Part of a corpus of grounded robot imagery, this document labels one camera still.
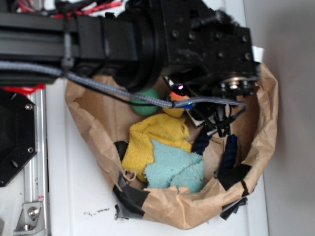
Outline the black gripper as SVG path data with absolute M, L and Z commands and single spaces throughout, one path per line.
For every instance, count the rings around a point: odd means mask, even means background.
M 251 34 L 201 0 L 163 0 L 166 59 L 161 74 L 199 96 L 249 96 L 259 80 Z

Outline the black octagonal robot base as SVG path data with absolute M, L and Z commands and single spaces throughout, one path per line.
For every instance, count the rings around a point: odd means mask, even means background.
M 0 186 L 6 187 L 32 159 L 35 104 L 26 96 L 0 90 Z

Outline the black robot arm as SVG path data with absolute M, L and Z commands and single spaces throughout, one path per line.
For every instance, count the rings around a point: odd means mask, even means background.
M 80 76 L 110 75 L 129 91 L 161 76 L 198 95 L 249 95 L 259 80 L 250 30 L 201 0 L 130 0 L 118 16 L 12 12 L 0 3 L 0 58 L 55 66 Z

